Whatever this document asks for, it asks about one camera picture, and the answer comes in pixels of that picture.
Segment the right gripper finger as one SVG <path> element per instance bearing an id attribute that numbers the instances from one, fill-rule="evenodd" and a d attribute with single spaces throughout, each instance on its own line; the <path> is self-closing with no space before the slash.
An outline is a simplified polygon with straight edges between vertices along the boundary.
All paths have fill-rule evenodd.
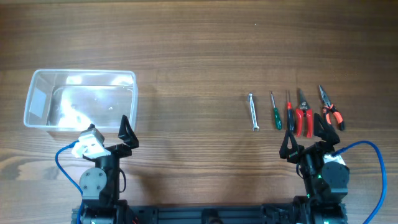
<path id="1" fill-rule="evenodd" d="M 336 134 L 334 128 L 318 113 L 315 113 L 313 117 L 313 134 L 331 145 L 340 143 L 340 137 Z"/>
<path id="2" fill-rule="evenodd" d="M 281 159 L 286 159 L 289 163 L 298 163 L 299 145 L 290 130 L 286 130 L 285 132 L 284 140 L 279 150 L 279 156 Z"/>

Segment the orange black needle-nose pliers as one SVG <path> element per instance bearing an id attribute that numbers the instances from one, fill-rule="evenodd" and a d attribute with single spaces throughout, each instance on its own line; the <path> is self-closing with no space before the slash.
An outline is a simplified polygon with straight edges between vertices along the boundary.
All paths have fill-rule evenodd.
<path id="1" fill-rule="evenodd" d="M 341 113 L 336 109 L 334 104 L 332 104 L 330 102 L 330 99 L 329 99 L 327 93 L 325 92 L 324 88 L 321 85 L 319 85 L 319 89 L 320 89 L 320 95 L 321 95 L 321 98 L 322 98 L 322 101 L 324 104 L 323 109 L 322 109 L 324 119 L 326 120 L 326 122 L 328 123 L 329 126 L 332 126 L 331 118 L 330 118 L 330 115 L 332 114 L 338 123 L 338 129 L 340 131 L 344 131 L 345 130 L 345 122 L 343 120 Z"/>

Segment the red handled snips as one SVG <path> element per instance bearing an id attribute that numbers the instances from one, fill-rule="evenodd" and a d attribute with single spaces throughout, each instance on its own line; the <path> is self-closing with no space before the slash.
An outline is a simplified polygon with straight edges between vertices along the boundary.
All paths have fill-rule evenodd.
<path id="1" fill-rule="evenodd" d="M 308 101 L 303 94 L 303 90 L 298 90 L 298 107 L 295 110 L 295 115 L 297 118 L 296 121 L 296 134 L 297 136 L 301 136 L 303 132 L 303 123 L 304 120 L 307 120 L 307 138 L 312 138 L 313 136 L 313 110 L 310 108 Z"/>

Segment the green handled screwdriver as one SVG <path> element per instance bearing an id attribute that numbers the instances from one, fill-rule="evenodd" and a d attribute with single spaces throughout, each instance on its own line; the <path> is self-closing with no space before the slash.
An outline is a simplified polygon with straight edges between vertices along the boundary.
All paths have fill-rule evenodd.
<path id="1" fill-rule="evenodd" d="M 273 107 L 273 112 L 274 112 L 275 126 L 278 130 L 281 130 L 282 129 L 282 121 L 280 119 L 279 110 L 276 107 L 273 92 L 271 91 L 270 94 L 271 94 L 271 101 L 272 101 L 272 107 Z"/>

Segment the red black screwdriver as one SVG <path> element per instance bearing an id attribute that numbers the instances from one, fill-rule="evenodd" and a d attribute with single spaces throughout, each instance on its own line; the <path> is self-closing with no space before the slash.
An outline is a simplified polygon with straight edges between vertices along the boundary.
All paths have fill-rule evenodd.
<path id="1" fill-rule="evenodd" d="M 287 90 L 287 129 L 291 132 L 294 132 L 294 128 L 294 111 L 292 107 L 292 102 L 290 100 L 290 91 Z"/>

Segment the small silver wrench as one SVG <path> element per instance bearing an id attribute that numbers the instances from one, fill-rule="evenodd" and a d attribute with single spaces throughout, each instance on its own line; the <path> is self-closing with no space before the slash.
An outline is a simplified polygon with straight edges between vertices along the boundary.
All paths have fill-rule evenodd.
<path id="1" fill-rule="evenodd" d="M 259 126 L 257 124 L 256 110 L 255 110 L 254 101 L 253 101 L 253 98 L 252 98 L 252 93 L 248 93 L 248 102 L 249 102 L 250 109 L 251 109 L 252 130 L 253 131 L 259 131 L 260 128 L 259 128 Z"/>

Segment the clear plastic container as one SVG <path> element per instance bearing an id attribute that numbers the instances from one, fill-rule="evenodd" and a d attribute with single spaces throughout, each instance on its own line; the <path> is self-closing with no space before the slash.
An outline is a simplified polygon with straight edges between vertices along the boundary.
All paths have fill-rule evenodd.
<path id="1" fill-rule="evenodd" d="M 83 131 L 94 124 L 114 133 L 122 116 L 136 127 L 138 96 L 132 71 L 39 69 L 32 76 L 23 121 L 45 131 Z"/>

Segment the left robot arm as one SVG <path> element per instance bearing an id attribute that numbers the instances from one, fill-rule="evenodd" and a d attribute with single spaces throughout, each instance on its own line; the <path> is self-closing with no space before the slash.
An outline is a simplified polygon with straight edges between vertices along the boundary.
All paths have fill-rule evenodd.
<path id="1" fill-rule="evenodd" d="M 106 147 L 104 136 L 94 124 L 80 133 L 72 154 L 94 162 L 95 166 L 80 177 L 82 205 L 72 210 L 72 224 L 139 223 L 127 201 L 119 198 L 126 189 L 125 185 L 120 188 L 120 178 L 126 176 L 120 168 L 120 159 L 131 156 L 132 150 L 139 147 L 125 115 L 121 118 L 118 138 L 123 141 L 121 144 Z"/>

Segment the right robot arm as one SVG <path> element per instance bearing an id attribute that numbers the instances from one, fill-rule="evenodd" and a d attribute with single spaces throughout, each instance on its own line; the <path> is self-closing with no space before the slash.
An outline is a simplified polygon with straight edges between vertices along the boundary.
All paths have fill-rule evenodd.
<path id="1" fill-rule="evenodd" d="M 349 168 L 333 157 L 339 136 L 319 114 L 313 115 L 313 135 L 321 140 L 309 147 L 299 145 L 291 131 L 285 133 L 279 156 L 295 164 L 306 195 L 296 196 L 289 206 L 289 223 L 346 223 L 342 199 L 348 194 Z"/>

